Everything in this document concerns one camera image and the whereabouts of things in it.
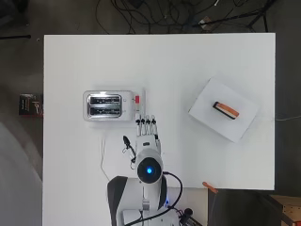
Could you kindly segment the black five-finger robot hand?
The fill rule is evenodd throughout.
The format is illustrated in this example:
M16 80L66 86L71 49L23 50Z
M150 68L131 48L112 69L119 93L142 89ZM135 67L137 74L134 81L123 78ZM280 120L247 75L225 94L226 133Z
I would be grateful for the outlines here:
M161 141L158 135L157 121L153 115L135 115L136 141L135 151L138 155L146 153L161 154Z

